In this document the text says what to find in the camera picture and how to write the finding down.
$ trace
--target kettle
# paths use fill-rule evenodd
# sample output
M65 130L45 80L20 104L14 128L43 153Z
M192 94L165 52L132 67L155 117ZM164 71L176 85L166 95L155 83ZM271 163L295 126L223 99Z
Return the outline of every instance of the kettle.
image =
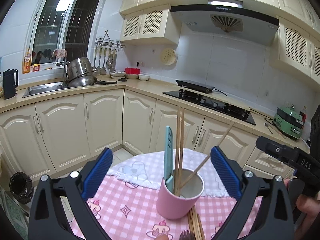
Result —
M8 69L3 72L3 93L4 99L12 98L16 95L16 87L18 86L18 70Z

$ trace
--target black trash bag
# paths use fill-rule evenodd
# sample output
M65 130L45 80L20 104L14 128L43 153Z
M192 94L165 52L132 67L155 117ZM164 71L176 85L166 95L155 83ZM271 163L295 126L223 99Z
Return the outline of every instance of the black trash bag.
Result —
M31 201L35 191L32 180L23 172L13 174L10 178L9 188L14 198L24 205Z

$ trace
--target range hood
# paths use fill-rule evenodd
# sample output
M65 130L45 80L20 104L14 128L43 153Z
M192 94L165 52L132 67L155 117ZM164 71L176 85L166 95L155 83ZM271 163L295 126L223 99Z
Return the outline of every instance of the range hood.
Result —
M173 17L195 32L219 33L271 45L279 20L252 10L214 4L172 6Z

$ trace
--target green appliance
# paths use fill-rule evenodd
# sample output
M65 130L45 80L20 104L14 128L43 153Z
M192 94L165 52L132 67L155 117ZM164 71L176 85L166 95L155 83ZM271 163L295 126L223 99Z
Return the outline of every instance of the green appliance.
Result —
M302 116L294 111L293 106L278 107L273 123L284 135L294 140L300 138L304 125Z

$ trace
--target utensil holder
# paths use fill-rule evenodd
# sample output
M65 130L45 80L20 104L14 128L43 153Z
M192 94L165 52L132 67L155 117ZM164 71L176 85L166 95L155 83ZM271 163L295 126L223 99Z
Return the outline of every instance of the utensil holder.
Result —
M182 169L181 181L184 181L193 171ZM180 197L172 194L162 179L158 200L157 212L166 219L176 220L184 217L196 203L204 190L204 181L196 174L183 188Z

